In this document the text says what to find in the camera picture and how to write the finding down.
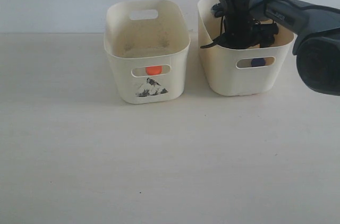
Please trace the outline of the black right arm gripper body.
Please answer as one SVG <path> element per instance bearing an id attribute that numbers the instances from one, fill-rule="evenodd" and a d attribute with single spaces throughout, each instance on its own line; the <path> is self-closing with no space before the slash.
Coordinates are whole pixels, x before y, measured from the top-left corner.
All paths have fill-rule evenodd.
<path id="1" fill-rule="evenodd" d="M 259 45 L 266 48 L 275 41 L 275 35 L 279 33 L 275 22 L 262 24 L 251 14 L 251 0 L 219 0 L 219 3 L 227 4 L 228 17 L 221 18 L 220 34 L 211 43 L 202 45 L 201 49 L 221 46 L 229 49 L 247 49 Z M 256 0 L 260 6 L 264 0 Z"/>

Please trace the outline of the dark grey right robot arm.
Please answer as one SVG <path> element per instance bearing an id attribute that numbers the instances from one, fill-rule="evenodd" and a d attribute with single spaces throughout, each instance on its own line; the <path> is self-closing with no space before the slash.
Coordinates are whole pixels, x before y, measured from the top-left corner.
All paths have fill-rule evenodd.
<path id="1" fill-rule="evenodd" d="M 269 47 L 284 27 L 297 36 L 293 55 L 303 83 L 339 95 L 339 9 L 300 0 L 218 0 L 211 11 L 220 33 L 205 48 Z"/>

